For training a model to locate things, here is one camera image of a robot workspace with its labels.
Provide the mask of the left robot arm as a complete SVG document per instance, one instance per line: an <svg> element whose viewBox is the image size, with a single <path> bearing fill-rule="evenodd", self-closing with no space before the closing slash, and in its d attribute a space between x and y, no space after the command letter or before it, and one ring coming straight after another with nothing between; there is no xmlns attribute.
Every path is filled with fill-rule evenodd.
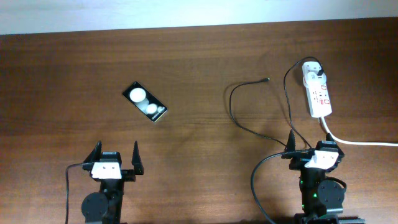
<svg viewBox="0 0 398 224"><path fill-rule="evenodd" d="M83 161L82 169L100 183L99 191L85 197L81 212L85 223L120 223L124 196L124 184L134 182L138 175L144 174L139 155L138 143L134 143L131 159L132 169L122 169L121 154L116 151L102 151L102 142Z"/></svg>

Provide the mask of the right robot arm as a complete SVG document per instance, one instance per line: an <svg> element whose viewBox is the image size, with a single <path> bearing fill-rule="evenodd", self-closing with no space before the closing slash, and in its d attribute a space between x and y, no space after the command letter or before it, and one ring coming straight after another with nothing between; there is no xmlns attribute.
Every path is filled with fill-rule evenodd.
<svg viewBox="0 0 398 224"><path fill-rule="evenodd" d="M338 167L345 154L331 137L318 141L316 147L300 152L291 131L281 158L290 161L289 169L300 172L299 189L303 213L294 215L295 223L365 223L358 217L340 218L347 184L328 174Z"/></svg>

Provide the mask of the black smartphone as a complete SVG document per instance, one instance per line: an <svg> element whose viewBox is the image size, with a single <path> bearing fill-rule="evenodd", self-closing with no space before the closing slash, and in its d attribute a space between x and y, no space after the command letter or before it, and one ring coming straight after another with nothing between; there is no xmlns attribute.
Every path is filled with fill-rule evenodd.
<svg viewBox="0 0 398 224"><path fill-rule="evenodd" d="M133 82L122 95L153 123L168 112L168 108L139 82Z"/></svg>

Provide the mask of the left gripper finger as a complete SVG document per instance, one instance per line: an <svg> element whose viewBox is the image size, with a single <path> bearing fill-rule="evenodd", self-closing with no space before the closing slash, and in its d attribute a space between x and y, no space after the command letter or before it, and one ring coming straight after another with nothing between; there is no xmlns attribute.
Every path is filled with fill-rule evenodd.
<svg viewBox="0 0 398 224"><path fill-rule="evenodd" d="M98 141L94 149L89 153L89 155L86 157L86 159L83 162L86 164L98 161L101 156L101 150L102 150L102 142Z"/></svg>
<svg viewBox="0 0 398 224"><path fill-rule="evenodd" d="M134 173L136 175L143 175L144 174L144 166L141 161L141 157L139 154L139 147L138 147L138 142L134 142L134 148L133 148L133 153L132 153L132 160L131 164L134 169Z"/></svg>

